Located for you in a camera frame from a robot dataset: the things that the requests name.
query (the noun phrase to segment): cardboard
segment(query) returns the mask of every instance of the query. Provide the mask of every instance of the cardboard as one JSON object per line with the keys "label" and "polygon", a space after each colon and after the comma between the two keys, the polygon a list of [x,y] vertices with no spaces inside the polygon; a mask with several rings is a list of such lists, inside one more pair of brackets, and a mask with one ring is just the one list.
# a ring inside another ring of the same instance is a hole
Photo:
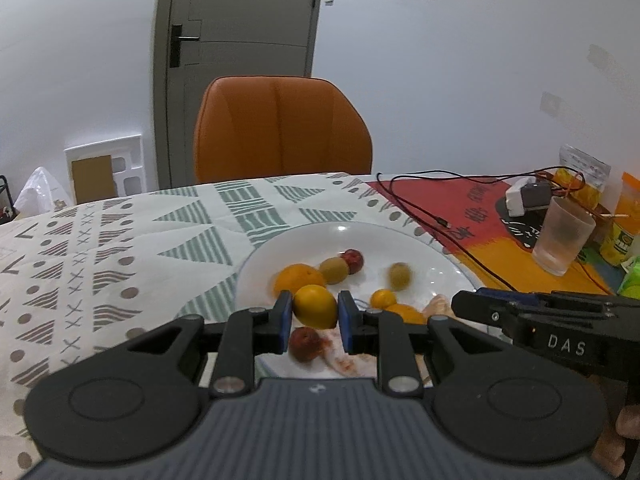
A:
{"label": "cardboard", "polygon": [[115,198],[116,186],[111,170],[111,155],[92,156],[71,162],[76,203],[85,204]]}

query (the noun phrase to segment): leather chair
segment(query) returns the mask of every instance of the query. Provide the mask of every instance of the leather chair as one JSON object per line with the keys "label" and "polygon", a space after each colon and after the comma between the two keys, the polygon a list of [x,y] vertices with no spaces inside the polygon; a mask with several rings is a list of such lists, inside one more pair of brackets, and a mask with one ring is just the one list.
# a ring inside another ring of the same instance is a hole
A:
{"label": "leather chair", "polygon": [[196,180],[371,171],[371,138],[331,83],[284,76],[213,81],[194,133]]}

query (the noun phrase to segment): gray door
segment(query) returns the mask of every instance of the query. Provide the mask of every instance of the gray door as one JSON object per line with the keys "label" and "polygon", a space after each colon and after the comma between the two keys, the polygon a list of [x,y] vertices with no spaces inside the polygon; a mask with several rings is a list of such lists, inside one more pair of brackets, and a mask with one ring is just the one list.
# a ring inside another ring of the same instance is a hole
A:
{"label": "gray door", "polygon": [[194,182],[193,128],[209,83],[227,75],[308,75],[317,9],[316,0],[172,0],[166,69],[172,187]]}

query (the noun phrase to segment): white wall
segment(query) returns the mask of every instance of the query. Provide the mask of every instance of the white wall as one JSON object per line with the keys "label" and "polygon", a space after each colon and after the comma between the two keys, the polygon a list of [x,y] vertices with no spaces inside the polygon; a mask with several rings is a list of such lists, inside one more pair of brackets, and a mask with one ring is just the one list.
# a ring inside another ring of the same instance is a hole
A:
{"label": "white wall", "polygon": [[363,115],[375,170],[528,170],[557,163],[568,142],[640,176],[639,9],[335,0],[321,7],[313,73]]}
{"label": "white wall", "polygon": [[156,0],[0,0],[0,173],[14,195],[37,166],[68,189],[64,149],[142,133],[151,113]]}

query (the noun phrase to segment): gray ribbed surface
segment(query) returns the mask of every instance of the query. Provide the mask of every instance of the gray ribbed surface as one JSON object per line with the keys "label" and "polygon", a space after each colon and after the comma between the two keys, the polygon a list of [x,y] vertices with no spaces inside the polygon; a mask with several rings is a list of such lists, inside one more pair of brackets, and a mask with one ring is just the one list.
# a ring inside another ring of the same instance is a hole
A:
{"label": "gray ribbed surface", "polygon": [[258,392],[215,403],[187,441],[113,470],[45,461],[25,479],[59,480],[595,480],[587,459],[547,468],[502,466],[443,438],[418,402],[380,394],[371,380],[263,380]]}

